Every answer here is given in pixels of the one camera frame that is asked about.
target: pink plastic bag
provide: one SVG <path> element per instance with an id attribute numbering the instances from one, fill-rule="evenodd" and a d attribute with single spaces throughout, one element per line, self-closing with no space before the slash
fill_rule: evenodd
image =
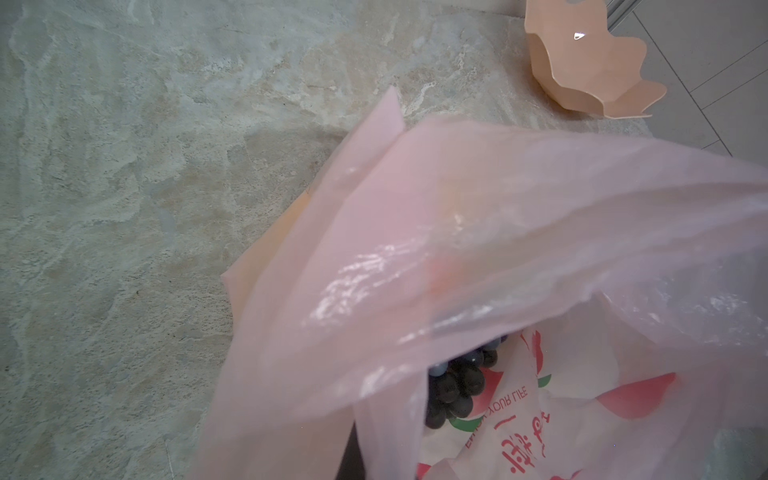
<path id="1" fill-rule="evenodd" d="M 719 426 L 765 424 L 766 264 L 719 259 L 768 244 L 768 171 L 647 139 L 451 118 L 404 130 L 390 90 L 263 272 L 225 275 L 242 314 L 193 478 L 332 478 L 351 407 L 369 478 L 411 479 L 426 369 L 563 315 L 602 325 L 615 381 L 531 400 L 578 423 L 616 387 L 673 372 L 675 390 L 622 424 L 621 449 L 563 447 L 546 472 L 695 476 Z M 459 463 L 428 478 L 467 478 Z"/>

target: gray floor tile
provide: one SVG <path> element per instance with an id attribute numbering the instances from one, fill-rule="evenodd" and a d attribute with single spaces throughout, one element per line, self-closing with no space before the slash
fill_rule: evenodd
<path id="1" fill-rule="evenodd" d="M 768 41 L 752 50 L 749 54 L 744 55 L 739 61 L 719 74 L 705 81 L 703 85 L 690 94 L 696 103 L 699 104 L 699 107 L 705 108 L 765 70 L 768 70 Z"/>
<path id="2" fill-rule="evenodd" d="M 730 153 L 728 153 L 728 149 L 725 148 L 725 145 L 723 145 L 722 141 L 716 141 L 715 143 L 711 144 L 709 147 L 704 147 L 704 150 L 718 155 L 724 155 L 726 157 L 730 157 Z"/>
<path id="3" fill-rule="evenodd" d="M 768 71 L 704 108 L 704 113 L 734 157 L 768 166 Z"/>
<path id="4" fill-rule="evenodd" d="M 617 37 L 638 37 L 645 41 L 648 55 L 641 74 L 643 78 L 667 86 L 667 94 L 647 110 L 653 116 L 645 121 L 654 137 L 696 148 L 717 141 L 717 134 L 637 18 L 634 15 L 627 16 L 613 34 Z"/>
<path id="5" fill-rule="evenodd" d="M 635 14 L 689 91 L 768 40 L 766 0 L 644 0 Z"/>

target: plastic bag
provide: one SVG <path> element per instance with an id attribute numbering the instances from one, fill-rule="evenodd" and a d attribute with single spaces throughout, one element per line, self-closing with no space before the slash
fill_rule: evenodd
<path id="1" fill-rule="evenodd" d="M 564 447 L 558 471 L 694 475 L 720 425 L 765 422 L 764 303 L 724 290 L 731 275 L 751 295 L 754 278 L 717 262 L 768 244 L 768 171 L 648 139 L 451 118 L 404 130 L 390 90 L 261 266 L 224 276 L 241 314 L 193 478 L 332 478 L 351 409 L 369 478 L 410 479 L 430 365 L 580 312 L 604 325 L 617 375 L 586 398 L 543 392 L 561 416 L 631 382 L 673 373 L 676 389 L 621 426 L 622 450 Z M 652 468 L 630 475 L 639 459 Z M 469 475 L 452 465 L 428 478 Z"/>

